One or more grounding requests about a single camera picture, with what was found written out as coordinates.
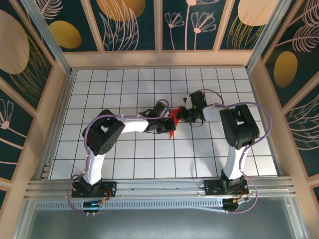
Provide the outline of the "red paper sheet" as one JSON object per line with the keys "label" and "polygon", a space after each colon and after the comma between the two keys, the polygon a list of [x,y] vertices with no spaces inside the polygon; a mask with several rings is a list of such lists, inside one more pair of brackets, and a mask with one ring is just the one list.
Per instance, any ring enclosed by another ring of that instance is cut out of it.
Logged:
{"label": "red paper sheet", "polygon": [[[175,127],[177,127],[177,124],[178,124],[178,122],[179,122],[179,119],[177,118],[177,113],[178,113],[181,109],[182,109],[182,106],[180,106],[180,107],[177,108],[177,109],[173,109],[173,110],[171,111],[171,113],[170,113],[170,117],[173,118],[173,121],[174,121],[174,123],[175,123]],[[175,131],[175,130],[173,130],[173,131],[171,131],[171,132],[169,133],[169,138],[172,138],[172,136],[174,135],[174,131]]]}

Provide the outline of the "grey metal tray sheet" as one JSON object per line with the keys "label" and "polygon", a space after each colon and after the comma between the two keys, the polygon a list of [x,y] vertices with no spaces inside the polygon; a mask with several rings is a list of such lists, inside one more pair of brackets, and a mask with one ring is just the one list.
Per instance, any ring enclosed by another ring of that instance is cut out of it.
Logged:
{"label": "grey metal tray sheet", "polygon": [[294,199],[260,198],[242,214],[119,209],[85,216],[67,202],[29,200],[13,239],[312,239]]}

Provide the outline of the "teal panel with pink flowers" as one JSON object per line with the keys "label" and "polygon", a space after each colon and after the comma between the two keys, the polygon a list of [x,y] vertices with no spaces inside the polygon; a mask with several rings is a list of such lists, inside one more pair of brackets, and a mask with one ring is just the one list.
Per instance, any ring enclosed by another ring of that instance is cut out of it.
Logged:
{"label": "teal panel with pink flowers", "polygon": [[211,50],[226,0],[163,0],[162,49]]}

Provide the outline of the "small circuit board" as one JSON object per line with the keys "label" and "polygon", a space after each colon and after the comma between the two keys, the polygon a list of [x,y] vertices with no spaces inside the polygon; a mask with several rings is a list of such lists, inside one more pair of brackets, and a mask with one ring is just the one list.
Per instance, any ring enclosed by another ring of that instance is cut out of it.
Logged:
{"label": "small circuit board", "polygon": [[248,201],[250,201],[248,197],[222,199],[222,209],[227,212],[234,212],[238,209],[240,204]]}
{"label": "small circuit board", "polygon": [[84,201],[82,208],[96,210],[98,208],[101,208],[103,204],[104,203],[101,200],[100,201]]}

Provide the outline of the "teal panel, pale circle, yellow lines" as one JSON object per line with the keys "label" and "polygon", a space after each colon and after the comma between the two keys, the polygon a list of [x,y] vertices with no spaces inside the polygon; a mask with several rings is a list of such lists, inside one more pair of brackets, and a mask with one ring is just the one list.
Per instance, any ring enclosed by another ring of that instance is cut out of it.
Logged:
{"label": "teal panel, pale circle, yellow lines", "polygon": [[253,50],[279,0],[234,0],[220,50]]}

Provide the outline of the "teal panel, yellow circle, leaves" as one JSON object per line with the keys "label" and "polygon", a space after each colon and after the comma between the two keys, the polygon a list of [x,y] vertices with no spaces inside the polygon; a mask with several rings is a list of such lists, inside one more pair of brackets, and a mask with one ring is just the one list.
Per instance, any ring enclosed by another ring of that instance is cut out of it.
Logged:
{"label": "teal panel, yellow circle, leaves", "polygon": [[154,0],[90,0],[105,51],[154,51]]}

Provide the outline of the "teal panel with pale fern lines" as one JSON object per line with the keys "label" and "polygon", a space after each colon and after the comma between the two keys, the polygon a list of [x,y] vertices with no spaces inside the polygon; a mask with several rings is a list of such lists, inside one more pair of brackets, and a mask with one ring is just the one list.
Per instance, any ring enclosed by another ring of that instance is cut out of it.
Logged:
{"label": "teal panel with pale fern lines", "polygon": [[286,113],[286,120],[307,175],[319,174],[319,92],[303,97]]}

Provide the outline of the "teal panel, yellow oval, pale fern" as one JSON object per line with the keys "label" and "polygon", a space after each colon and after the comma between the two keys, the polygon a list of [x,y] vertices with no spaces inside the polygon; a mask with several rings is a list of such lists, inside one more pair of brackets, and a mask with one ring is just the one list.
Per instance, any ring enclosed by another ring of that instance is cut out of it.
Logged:
{"label": "teal panel, yellow oval, pale fern", "polygon": [[265,67],[281,108],[319,72],[319,0],[302,0]]}

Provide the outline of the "teal panel, single flower, stems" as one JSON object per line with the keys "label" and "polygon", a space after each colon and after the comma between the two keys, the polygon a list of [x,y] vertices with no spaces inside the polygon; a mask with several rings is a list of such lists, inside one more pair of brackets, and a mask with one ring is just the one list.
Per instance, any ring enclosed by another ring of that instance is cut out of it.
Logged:
{"label": "teal panel, single flower, stems", "polygon": [[0,89],[0,178],[12,180],[32,121],[32,115]]}

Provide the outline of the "teal panel, large pale disc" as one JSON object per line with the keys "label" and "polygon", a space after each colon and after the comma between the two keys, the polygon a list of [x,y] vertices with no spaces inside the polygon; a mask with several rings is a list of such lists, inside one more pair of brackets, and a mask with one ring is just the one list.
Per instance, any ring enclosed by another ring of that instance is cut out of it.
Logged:
{"label": "teal panel, large pale disc", "polygon": [[16,18],[0,10],[0,77],[36,109],[51,69],[32,35]]}

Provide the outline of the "aluminium cross rail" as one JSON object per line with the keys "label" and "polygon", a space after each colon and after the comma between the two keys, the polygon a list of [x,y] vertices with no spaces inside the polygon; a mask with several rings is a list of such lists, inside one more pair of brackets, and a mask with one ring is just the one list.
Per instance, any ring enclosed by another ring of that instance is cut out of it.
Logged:
{"label": "aluminium cross rail", "polygon": [[[296,191],[290,177],[258,176],[251,178],[257,189],[249,182],[250,197],[295,196]],[[170,199],[203,198],[203,178],[172,179],[119,179],[116,199]],[[29,181],[25,199],[65,199],[69,180]]]}

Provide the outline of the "aluminium side rail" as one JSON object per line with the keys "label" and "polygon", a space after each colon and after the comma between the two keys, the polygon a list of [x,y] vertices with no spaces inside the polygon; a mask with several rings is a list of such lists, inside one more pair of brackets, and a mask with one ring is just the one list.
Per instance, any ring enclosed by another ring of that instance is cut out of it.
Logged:
{"label": "aluminium side rail", "polygon": [[252,71],[249,73],[250,79],[253,84],[253,88],[256,93],[258,102],[267,108],[272,116],[272,131],[270,133],[270,144],[275,156],[275,162],[279,170],[279,174],[284,176],[285,170],[281,163],[282,156],[282,144],[280,143],[280,131],[279,131],[279,101],[272,85],[271,79],[265,66],[256,64]]}
{"label": "aluminium side rail", "polygon": [[76,71],[73,70],[70,70],[69,73],[63,73],[63,76],[58,76],[54,73],[52,80],[47,86],[46,98],[41,103],[41,107],[46,112],[42,113],[40,118],[44,123],[49,123],[49,128],[45,137],[42,157],[33,177],[35,180],[42,179],[46,165],[52,164],[55,157],[75,75]]}

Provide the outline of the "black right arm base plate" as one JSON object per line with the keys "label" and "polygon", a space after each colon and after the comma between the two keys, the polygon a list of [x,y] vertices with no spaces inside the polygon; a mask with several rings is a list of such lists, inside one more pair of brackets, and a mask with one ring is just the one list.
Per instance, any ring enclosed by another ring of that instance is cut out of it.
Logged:
{"label": "black right arm base plate", "polygon": [[249,194],[248,184],[246,179],[244,178],[230,181],[227,181],[225,179],[205,180],[204,189],[206,196],[240,195],[241,193]]}

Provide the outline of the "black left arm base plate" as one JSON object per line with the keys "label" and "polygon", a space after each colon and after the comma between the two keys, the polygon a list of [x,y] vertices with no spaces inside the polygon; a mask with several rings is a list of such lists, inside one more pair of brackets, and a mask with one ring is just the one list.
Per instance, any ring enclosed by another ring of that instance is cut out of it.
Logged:
{"label": "black left arm base plate", "polygon": [[72,198],[109,198],[116,195],[116,182],[99,181],[94,185],[90,185],[85,181],[75,182],[73,184]]}

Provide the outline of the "aluminium corner post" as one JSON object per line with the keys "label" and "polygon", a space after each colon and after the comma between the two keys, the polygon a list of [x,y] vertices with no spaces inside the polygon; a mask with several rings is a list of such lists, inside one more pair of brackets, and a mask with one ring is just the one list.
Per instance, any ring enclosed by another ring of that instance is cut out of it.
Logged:
{"label": "aluminium corner post", "polygon": [[282,18],[287,12],[291,0],[279,0],[274,8],[267,24],[263,28],[260,37],[257,40],[256,45],[253,48],[252,54],[246,65],[246,71],[248,75],[254,69],[256,63],[258,62],[262,52],[265,50],[268,42],[271,40],[273,34],[277,30]]}
{"label": "aluminium corner post", "polygon": [[62,0],[20,0],[20,2],[63,71],[69,76],[70,66],[47,23],[47,20],[54,20],[63,9]]}

